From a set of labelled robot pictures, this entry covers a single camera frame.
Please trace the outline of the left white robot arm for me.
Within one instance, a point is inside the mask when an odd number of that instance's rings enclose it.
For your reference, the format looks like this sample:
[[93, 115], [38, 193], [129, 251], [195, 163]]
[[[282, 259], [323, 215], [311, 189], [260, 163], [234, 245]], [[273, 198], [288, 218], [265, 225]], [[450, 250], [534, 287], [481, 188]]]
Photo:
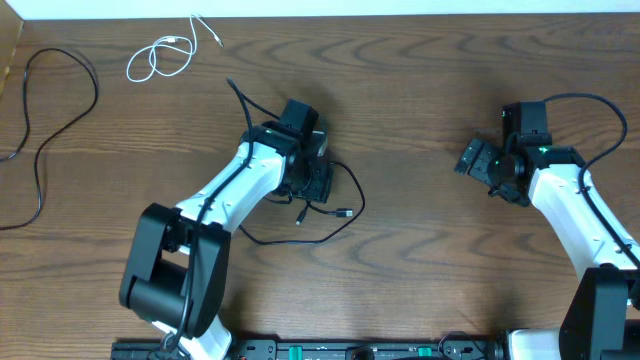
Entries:
[[139, 359], [222, 359], [231, 344], [218, 312], [232, 234], [268, 194], [326, 202], [331, 184], [311, 106], [289, 100], [279, 116], [250, 127], [231, 162], [174, 207], [141, 214], [119, 302], [160, 328], [160, 344], [137, 346]]

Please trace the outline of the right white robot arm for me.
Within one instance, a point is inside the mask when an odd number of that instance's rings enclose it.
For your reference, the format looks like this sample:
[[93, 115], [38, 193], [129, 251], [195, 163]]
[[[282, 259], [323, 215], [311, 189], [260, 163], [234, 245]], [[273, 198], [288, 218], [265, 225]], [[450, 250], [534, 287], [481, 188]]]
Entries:
[[562, 324], [510, 330], [487, 359], [636, 359], [639, 244], [598, 193], [591, 162], [572, 146], [554, 144], [547, 101], [502, 109], [503, 142], [472, 139], [454, 170], [489, 188], [489, 196], [533, 206], [549, 222], [579, 285]]

